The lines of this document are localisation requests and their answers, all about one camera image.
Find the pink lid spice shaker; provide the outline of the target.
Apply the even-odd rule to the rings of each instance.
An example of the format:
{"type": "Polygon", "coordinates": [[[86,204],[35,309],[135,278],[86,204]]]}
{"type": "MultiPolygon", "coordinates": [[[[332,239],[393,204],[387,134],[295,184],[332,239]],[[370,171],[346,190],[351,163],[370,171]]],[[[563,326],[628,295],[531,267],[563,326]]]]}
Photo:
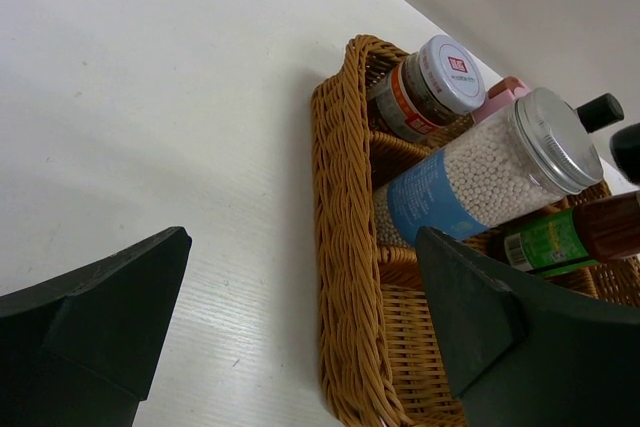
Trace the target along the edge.
{"type": "Polygon", "coordinates": [[[531,88],[518,77],[507,76],[487,91],[483,105],[471,113],[472,120],[479,124],[530,91],[531,88]]]}

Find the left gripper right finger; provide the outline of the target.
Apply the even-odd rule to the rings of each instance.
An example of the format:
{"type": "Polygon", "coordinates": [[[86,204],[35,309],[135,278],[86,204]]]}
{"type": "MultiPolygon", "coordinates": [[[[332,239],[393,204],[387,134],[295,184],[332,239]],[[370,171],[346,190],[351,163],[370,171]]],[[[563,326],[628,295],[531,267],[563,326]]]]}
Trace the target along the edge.
{"type": "Polygon", "coordinates": [[[421,228],[416,252],[451,393],[470,426],[636,426],[639,311],[421,228]]]}

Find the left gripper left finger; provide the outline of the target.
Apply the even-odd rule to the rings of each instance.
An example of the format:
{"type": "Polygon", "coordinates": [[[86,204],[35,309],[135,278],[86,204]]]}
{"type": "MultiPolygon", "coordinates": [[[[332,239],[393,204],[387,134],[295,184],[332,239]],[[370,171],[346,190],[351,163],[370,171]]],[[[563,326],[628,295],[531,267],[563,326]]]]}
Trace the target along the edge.
{"type": "Polygon", "coordinates": [[[148,398],[191,238],[170,227],[1,298],[4,426],[130,426],[148,398]]]}

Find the tall dark vinegar bottle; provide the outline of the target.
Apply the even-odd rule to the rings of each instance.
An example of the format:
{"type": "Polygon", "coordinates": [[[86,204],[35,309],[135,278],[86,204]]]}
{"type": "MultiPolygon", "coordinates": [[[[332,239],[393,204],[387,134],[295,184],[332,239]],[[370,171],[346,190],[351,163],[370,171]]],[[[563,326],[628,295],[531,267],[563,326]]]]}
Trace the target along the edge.
{"type": "Polygon", "coordinates": [[[624,127],[610,139],[610,151],[619,172],[628,182],[640,183],[640,124],[624,127]]]}

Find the red sauce bottle green label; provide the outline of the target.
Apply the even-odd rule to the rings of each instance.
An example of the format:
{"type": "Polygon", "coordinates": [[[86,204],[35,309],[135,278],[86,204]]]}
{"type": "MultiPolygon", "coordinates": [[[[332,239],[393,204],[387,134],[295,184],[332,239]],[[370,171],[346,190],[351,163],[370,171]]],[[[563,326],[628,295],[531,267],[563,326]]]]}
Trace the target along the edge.
{"type": "Polygon", "coordinates": [[[625,260],[639,254],[639,193],[583,203],[529,221],[498,237],[490,254],[539,277],[625,260]]]}

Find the sago jar blue label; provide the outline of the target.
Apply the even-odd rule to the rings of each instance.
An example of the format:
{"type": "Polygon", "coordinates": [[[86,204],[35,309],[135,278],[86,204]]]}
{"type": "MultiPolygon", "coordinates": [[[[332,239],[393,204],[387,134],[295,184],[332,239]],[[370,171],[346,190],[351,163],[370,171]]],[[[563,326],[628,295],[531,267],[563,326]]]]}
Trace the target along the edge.
{"type": "Polygon", "coordinates": [[[576,112],[537,88],[373,194],[376,239],[411,248],[423,227],[464,241],[602,181],[576,112]]]}

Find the black lid pepper shaker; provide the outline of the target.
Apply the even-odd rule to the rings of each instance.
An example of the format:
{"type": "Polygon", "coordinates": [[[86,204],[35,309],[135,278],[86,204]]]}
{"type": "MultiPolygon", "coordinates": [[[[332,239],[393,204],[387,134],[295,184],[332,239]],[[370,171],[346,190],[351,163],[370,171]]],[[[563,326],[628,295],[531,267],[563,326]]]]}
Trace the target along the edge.
{"type": "Polygon", "coordinates": [[[575,112],[589,134],[621,122],[625,118],[620,102],[611,93],[604,93],[592,99],[578,107],[575,112]]]}

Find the sauce jar white lid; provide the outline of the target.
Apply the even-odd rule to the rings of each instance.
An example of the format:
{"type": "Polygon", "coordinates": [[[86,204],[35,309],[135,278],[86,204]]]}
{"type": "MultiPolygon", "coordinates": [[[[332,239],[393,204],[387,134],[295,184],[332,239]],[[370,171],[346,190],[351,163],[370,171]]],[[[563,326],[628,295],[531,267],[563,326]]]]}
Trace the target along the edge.
{"type": "Polygon", "coordinates": [[[480,108],[485,98],[472,55],[440,34],[371,86],[368,122],[373,130],[425,144],[435,132],[480,108]]]}

